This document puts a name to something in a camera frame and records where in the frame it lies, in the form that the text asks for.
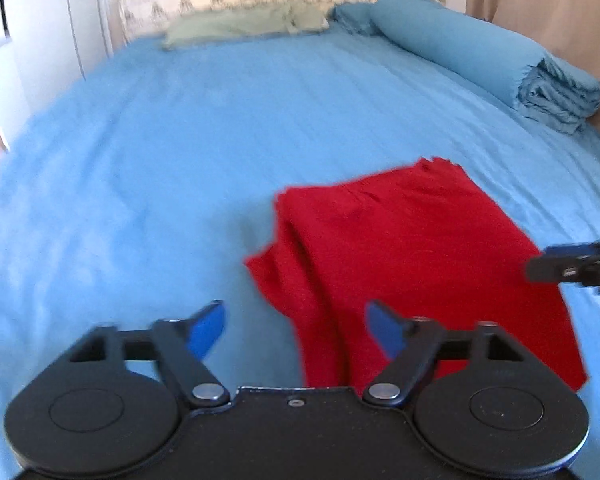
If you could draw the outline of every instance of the bed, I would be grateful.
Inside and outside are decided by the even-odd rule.
[[[243,265],[272,198],[442,156],[539,246],[600,239],[600,134],[568,136],[382,36],[323,34],[165,52],[139,38],[30,120],[0,165],[0,479],[11,398],[94,324],[228,328],[206,364],[230,389],[299,386],[294,334]],[[600,297],[562,288],[589,383],[574,471],[600,479]]]

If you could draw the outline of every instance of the red cloth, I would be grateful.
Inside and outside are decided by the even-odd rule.
[[[459,166],[420,160],[338,186],[288,189],[276,213],[276,241],[247,266],[291,318],[308,386],[362,391],[386,365],[365,329],[370,300],[449,329],[495,321],[569,386],[584,383],[558,288],[525,281],[538,249]]]

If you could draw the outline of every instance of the metal pin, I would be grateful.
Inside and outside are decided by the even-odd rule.
[[[191,393],[200,400],[218,400],[224,394],[224,388],[220,384],[202,383],[193,388]]]
[[[391,383],[378,383],[369,388],[369,395],[378,400],[391,400],[400,395],[400,388]]]

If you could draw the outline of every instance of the white cabinet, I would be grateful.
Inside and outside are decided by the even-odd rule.
[[[31,115],[16,67],[13,42],[0,38],[0,136],[9,147]]]
[[[107,57],[98,0],[4,0],[4,12],[33,112]]]

